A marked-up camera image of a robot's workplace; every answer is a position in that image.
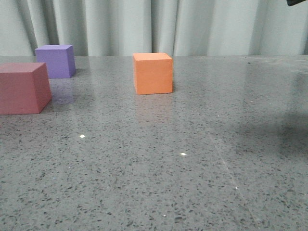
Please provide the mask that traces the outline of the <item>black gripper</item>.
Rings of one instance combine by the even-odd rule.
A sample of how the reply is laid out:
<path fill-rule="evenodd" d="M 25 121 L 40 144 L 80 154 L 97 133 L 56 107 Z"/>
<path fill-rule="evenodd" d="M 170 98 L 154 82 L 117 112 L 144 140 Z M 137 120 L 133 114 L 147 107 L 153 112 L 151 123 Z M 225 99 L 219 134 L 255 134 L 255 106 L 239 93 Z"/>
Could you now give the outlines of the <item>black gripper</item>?
<path fill-rule="evenodd" d="M 295 6 L 295 5 L 300 4 L 304 1 L 306 1 L 306 0 L 286 0 L 288 6 Z"/>

